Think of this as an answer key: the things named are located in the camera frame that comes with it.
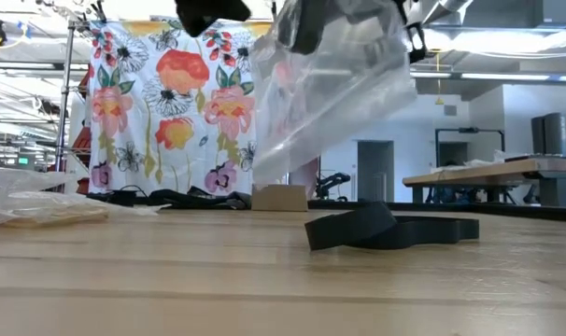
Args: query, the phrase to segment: floral fabric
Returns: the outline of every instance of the floral fabric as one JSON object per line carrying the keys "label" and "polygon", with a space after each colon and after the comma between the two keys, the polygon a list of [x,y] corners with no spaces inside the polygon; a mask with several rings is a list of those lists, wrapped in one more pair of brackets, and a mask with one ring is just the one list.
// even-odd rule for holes
{"label": "floral fabric", "polygon": [[255,152],[249,47],[268,25],[178,21],[92,26],[90,192],[136,185],[250,192]]}

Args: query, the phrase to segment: workbench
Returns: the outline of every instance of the workbench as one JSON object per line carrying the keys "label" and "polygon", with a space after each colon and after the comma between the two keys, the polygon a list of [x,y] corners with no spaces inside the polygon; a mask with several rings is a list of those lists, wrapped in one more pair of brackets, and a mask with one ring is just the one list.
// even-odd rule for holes
{"label": "workbench", "polygon": [[443,170],[434,174],[404,178],[403,184],[412,188],[413,203],[423,203],[424,188],[485,189],[493,201],[499,201],[502,190],[536,181],[539,185],[541,205],[566,207],[566,159],[526,159],[459,170]]}
{"label": "workbench", "polygon": [[304,223],[331,213],[0,228],[0,336],[566,336],[565,222],[417,213],[481,238],[310,253]]}

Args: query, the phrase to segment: small cardboard box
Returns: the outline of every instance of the small cardboard box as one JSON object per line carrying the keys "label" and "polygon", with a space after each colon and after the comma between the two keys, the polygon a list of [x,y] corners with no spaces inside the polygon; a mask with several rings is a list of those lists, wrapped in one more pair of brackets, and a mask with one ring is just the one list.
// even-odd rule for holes
{"label": "small cardboard box", "polygon": [[252,210],[257,211],[308,211],[304,186],[267,185],[252,186]]}

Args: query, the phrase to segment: clear plastic bag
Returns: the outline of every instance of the clear plastic bag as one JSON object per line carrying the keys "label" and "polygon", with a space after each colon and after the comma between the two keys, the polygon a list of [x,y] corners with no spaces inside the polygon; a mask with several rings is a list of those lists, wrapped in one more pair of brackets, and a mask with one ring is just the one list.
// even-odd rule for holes
{"label": "clear plastic bag", "polygon": [[319,1],[327,3],[326,24],[314,52],[292,52],[299,45],[297,22],[308,8],[299,0],[285,3],[250,51],[258,102],[256,183],[294,171],[416,99],[396,5]]}
{"label": "clear plastic bag", "polygon": [[0,168],[0,225],[34,228],[102,221],[110,215],[152,216],[160,208],[127,208],[79,194],[39,191],[77,179],[65,173]]}

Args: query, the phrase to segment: black nylon strap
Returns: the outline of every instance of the black nylon strap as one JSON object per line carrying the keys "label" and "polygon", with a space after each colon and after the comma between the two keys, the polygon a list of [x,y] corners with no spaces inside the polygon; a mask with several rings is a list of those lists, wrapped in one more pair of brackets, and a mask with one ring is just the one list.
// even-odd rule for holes
{"label": "black nylon strap", "polygon": [[395,217],[383,203],[372,203],[355,211],[308,222],[305,231],[313,251],[340,245],[400,249],[477,239],[479,223],[476,219]]}

